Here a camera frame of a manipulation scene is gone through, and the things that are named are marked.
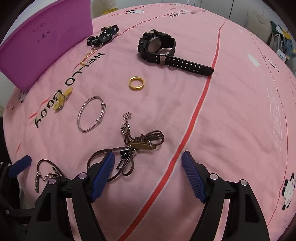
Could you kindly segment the pink bed quilt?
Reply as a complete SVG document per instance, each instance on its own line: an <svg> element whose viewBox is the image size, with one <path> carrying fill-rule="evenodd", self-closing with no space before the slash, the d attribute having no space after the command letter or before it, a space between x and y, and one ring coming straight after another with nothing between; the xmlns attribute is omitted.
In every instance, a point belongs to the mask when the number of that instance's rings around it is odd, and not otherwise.
<svg viewBox="0 0 296 241"><path fill-rule="evenodd" d="M86 171L97 150L124 144L123 115L133 136L164 134L140 151L129 176L108 183L93 203L107 240L189 240L203 204L194 196L181 155L190 151L211 173L250 184L277 240L295 215L295 76L253 33L219 15L179 4L122 9L93 21L119 34L91 57L81 42L58 59L26 96L13 92L4 111L10 159L32 158L19 182L29 202L41 159L68 178ZM145 32L176 41L174 56L214 69L211 76L143 60ZM62 110L58 94L73 87Z"/></svg>

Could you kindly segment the alpaca plush toy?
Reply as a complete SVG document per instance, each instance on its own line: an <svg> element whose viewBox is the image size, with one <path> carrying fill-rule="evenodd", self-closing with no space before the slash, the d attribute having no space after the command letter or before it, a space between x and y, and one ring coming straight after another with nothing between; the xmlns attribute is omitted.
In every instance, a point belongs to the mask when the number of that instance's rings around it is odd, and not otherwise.
<svg viewBox="0 0 296 241"><path fill-rule="evenodd" d="M92 19L117 10L118 7L115 0L91 0Z"/></svg>

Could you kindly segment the clothes pile on chair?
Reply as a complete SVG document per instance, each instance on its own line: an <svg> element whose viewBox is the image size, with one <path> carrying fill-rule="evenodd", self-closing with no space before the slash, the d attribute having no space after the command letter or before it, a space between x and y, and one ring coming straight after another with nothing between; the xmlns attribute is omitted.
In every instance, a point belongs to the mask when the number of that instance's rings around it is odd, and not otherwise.
<svg viewBox="0 0 296 241"><path fill-rule="evenodd" d="M295 57L295 47L291 35L280 25L273 21L271 23L271 43L270 47L276 52L282 61Z"/></svg>

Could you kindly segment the beige chair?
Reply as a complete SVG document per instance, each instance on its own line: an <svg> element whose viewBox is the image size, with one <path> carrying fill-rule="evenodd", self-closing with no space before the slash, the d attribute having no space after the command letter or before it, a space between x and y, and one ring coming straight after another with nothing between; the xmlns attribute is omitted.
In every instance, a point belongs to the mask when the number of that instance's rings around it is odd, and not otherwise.
<svg viewBox="0 0 296 241"><path fill-rule="evenodd" d="M250 9L247 12L247 16L247 30L255 34L263 42L267 43L272 33L270 21L258 15L253 9Z"/></svg>

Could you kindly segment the black digital wristwatch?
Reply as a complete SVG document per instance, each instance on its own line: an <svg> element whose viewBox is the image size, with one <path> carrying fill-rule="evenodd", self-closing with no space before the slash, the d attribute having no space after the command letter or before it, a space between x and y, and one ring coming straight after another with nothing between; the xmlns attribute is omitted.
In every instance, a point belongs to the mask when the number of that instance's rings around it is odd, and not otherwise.
<svg viewBox="0 0 296 241"><path fill-rule="evenodd" d="M141 58L149 63L167 65L203 76L213 74L214 69L210 66L175 57L175 48L175 39L157 30L145 32L137 46Z"/></svg>

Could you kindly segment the purple plastic tub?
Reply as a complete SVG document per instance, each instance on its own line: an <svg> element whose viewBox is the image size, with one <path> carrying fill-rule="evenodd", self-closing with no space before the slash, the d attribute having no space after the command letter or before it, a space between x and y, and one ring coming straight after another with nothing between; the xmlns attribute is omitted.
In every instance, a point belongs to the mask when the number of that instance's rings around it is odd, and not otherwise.
<svg viewBox="0 0 296 241"><path fill-rule="evenodd" d="M56 1L1 44L1 73L22 92L66 51L93 33L90 1Z"/></svg>

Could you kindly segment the yellow flower keychain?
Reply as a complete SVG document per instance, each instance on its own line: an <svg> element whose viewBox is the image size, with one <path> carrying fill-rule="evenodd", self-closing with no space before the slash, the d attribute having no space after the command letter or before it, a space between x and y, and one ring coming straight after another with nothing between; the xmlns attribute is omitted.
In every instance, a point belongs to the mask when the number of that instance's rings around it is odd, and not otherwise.
<svg viewBox="0 0 296 241"><path fill-rule="evenodd" d="M53 106L53 110L58 112L63 109L65 102L69 99L70 94L73 91L73 87L67 89L63 94L58 94L58 100Z"/></svg>

